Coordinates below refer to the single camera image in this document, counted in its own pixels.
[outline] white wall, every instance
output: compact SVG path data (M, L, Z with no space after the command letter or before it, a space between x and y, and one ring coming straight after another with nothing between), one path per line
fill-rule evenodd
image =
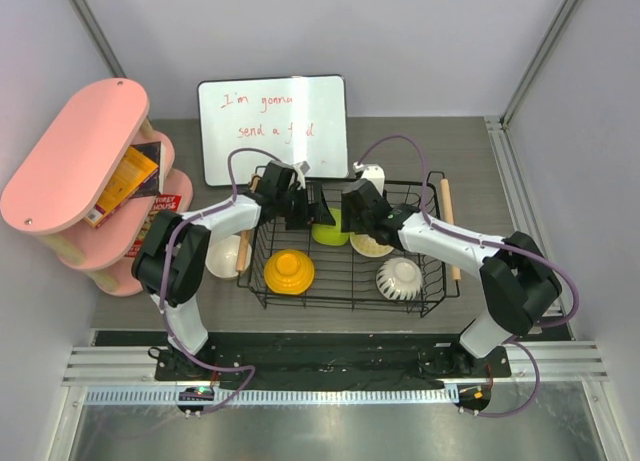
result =
M562 0L88 0L153 117L202 80L338 73L352 116L502 114Z
M67 0L0 1L0 189L65 101L108 72ZM0 220L2 459L44 459L70 348L97 288Z
M550 251L583 296L640 456L640 0L585 0L512 124Z

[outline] gray tabletop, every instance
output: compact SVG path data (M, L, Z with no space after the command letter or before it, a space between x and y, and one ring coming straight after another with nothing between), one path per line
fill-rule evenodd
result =
M200 209L229 196L228 188L204 183L198 120L158 120L154 128L172 140L174 167L187 173L194 187L190 209ZM444 171L451 184L456 224L489 234L509 235L513 225L493 152L482 118L349 118L350 161L379 138L404 134L423 147L429 169ZM403 141L381 145L367 159L383 166L387 179L419 181L420 164ZM198 304L211 331L331 331L331 332L459 332L484 308L480 283L463 273L462 295L448 299L425 318L402 312L349 311L269 306L255 296L205 272ZM114 298L101 293L96 329L162 329L162 321L143 293Z

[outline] book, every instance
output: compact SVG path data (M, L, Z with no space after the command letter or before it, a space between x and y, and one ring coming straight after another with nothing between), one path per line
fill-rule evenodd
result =
M152 143L135 144L132 146L144 154L147 158L158 165L158 169L151 177L140 185L131 198L143 198L145 196L156 196L164 191L164 145L160 141Z
M129 248L129 252L125 254L127 258L135 258L140 252L140 247L144 242L144 238L147 236L149 232L149 228L151 228L151 223L158 214L163 209L168 209L173 212L178 212L178 207L180 206L180 200L182 196L178 194L160 194L156 197L156 200L151 207L151 211L147 215L147 219L144 220L144 224L142 228L140 228L140 232L138 236L136 236L136 240L133 242L131 248Z
M129 146L84 220L94 228L100 227L157 170L156 163Z

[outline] white bowl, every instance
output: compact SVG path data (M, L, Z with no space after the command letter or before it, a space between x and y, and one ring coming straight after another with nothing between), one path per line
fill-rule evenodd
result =
M381 258L393 251L393 246L378 244L375 239L367 234L351 233L349 241L353 249L367 258Z
M231 235L228 238L209 245L205 264L211 274L222 279L238 277L236 261L240 249L240 236ZM244 263L244 272L251 263L251 245L247 249L247 259Z
M391 301L411 301L422 288L422 273L407 258L391 258L378 269L376 286Z

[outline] yellow bowl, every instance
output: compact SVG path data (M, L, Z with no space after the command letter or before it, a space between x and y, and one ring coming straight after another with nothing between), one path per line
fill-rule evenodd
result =
M302 294L313 283L316 270L302 251L285 249L271 256L264 267L264 279L277 294Z
M333 219L336 221L335 226L326 226L324 224L314 224L311 226L311 237L316 243L325 244L327 246L342 246L349 241L349 233L342 232L342 213L338 208L329 208Z

